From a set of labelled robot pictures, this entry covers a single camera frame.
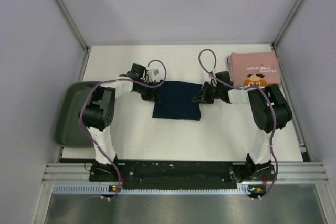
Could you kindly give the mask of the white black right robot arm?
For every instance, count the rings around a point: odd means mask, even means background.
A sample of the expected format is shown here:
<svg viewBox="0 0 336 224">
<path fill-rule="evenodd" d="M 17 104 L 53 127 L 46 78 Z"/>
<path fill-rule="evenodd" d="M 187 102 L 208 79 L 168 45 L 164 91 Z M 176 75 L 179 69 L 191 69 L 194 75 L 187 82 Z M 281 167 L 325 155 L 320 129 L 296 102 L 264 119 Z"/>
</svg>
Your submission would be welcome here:
<svg viewBox="0 0 336 224">
<path fill-rule="evenodd" d="M 283 129 L 292 119 L 291 108 L 280 88 L 276 84 L 249 84 L 246 88 L 234 88 L 229 72 L 222 71 L 216 73 L 214 79 L 203 84 L 192 102 L 213 104 L 216 99 L 228 104 L 250 106 L 257 126 L 254 142 L 247 153 L 244 166 L 235 166 L 232 171 L 233 180 L 256 180 L 266 172 L 272 171 L 275 132 Z"/>
</svg>

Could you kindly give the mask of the navy blue t-shirt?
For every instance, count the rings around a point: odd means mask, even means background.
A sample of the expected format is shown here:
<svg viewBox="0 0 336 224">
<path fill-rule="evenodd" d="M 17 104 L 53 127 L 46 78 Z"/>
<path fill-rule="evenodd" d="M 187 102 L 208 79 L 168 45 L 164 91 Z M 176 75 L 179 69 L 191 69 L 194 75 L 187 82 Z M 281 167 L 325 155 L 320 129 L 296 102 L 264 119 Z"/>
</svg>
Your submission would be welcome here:
<svg viewBox="0 0 336 224">
<path fill-rule="evenodd" d="M 158 87 L 159 103 L 153 108 L 153 118 L 192 120 L 201 119 L 198 102 L 193 98 L 199 93 L 202 85 L 180 81 L 166 81 Z"/>
</svg>

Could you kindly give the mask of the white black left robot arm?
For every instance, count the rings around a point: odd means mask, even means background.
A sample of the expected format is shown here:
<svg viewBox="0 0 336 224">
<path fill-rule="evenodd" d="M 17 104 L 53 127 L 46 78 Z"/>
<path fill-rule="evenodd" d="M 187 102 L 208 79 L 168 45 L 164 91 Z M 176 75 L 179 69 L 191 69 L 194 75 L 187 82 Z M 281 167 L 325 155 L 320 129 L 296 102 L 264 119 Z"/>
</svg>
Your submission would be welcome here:
<svg viewBox="0 0 336 224">
<path fill-rule="evenodd" d="M 167 76 L 166 68 L 163 70 L 164 78 L 158 81 L 158 69 L 151 69 L 150 64 L 142 66 L 134 63 L 126 74 L 99 82 L 88 89 L 88 96 L 79 112 L 79 127 L 95 148 L 95 161 L 91 169 L 94 179 L 99 182 L 115 179 L 122 181 L 110 132 L 116 99 L 136 92 L 143 100 L 158 103 L 160 99 L 157 88 L 165 82 Z"/>
</svg>

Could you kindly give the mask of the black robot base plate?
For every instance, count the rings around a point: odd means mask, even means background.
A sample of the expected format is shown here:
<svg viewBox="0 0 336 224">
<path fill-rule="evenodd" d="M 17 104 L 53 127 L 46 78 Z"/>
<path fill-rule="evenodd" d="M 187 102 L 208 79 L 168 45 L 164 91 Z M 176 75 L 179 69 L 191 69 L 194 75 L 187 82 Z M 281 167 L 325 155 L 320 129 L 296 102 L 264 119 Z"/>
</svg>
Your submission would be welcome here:
<svg viewBox="0 0 336 224">
<path fill-rule="evenodd" d="M 123 189 L 235 189 L 240 182 L 264 185 L 275 177 L 272 164 L 253 168 L 245 162 L 118 160 L 116 166 L 93 162 L 91 182 L 115 182 Z"/>
</svg>

